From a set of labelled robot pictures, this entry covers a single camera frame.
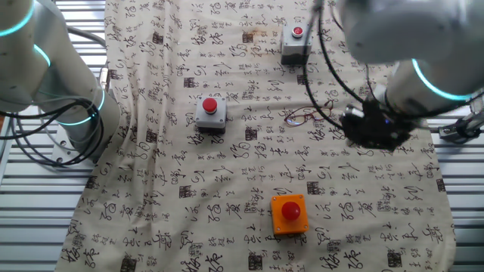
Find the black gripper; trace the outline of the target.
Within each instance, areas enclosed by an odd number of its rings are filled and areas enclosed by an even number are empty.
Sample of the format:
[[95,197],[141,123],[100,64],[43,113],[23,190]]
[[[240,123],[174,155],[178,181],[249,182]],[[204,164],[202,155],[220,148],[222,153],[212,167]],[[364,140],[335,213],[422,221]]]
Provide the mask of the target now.
[[340,122],[345,137],[362,147],[394,151],[404,144],[413,131],[413,125],[400,116],[382,108],[377,100],[365,100],[362,104],[363,117],[342,115]]

